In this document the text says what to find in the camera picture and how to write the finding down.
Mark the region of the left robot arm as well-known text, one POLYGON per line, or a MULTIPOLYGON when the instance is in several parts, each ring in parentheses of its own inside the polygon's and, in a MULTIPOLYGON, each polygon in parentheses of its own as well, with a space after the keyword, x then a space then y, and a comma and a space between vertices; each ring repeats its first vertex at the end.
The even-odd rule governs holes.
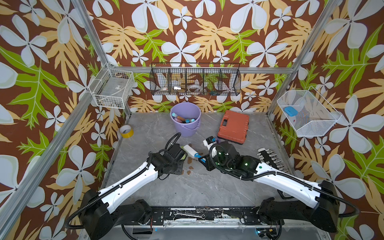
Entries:
POLYGON ((90 239, 99 240, 117 225, 147 223, 152 208, 146 201, 137 200, 130 205, 124 205, 124 201, 162 175, 180 175, 186 157, 179 144, 149 152, 146 161, 131 174, 97 192, 88 191, 81 207, 66 219, 65 229, 84 229, 90 239))

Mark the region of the white brush blue handle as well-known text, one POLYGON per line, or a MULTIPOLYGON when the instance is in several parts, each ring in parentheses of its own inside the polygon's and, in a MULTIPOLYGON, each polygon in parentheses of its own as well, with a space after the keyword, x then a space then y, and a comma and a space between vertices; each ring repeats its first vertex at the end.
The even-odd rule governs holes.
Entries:
POLYGON ((196 150, 194 150, 190 145, 185 145, 184 146, 185 148, 185 152, 191 157, 193 158, 194 160, 197 160, 198 162, 202 163, 202 164, 206 164, 207 163, 207 160, 206 160, 206 156, 203 156, 201 154, 199 154, 196 150))

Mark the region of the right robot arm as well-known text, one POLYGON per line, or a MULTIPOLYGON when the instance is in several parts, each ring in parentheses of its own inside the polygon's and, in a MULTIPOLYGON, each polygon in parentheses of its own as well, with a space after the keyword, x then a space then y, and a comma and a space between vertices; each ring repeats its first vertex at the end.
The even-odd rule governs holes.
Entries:
POLYGON ((262 201, 257 210, 262 223, 300 220, 336 233, 340 218, 360 213, 354 204, 337 195, 331 182, 319 184, 297 178, 257 158, 240 155, 227 141, 211 144, 208 149, 207 161, 220 172, 241 181, 268 185, 293 197, 292 201, 277 202, 274 198, 262 201))

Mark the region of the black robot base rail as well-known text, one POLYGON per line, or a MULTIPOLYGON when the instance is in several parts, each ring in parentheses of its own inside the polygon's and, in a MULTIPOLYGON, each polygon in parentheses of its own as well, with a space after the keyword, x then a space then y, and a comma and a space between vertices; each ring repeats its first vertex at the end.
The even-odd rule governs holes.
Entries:
POLYGON ((164 226, 165 222, 191 221, 192 223, 218 224, 225 220, 244 226, 284 225, 283 220, 268 220, 259 215, 259 207, 152 207, 152 212, 144 218, 142 225, 164 226))

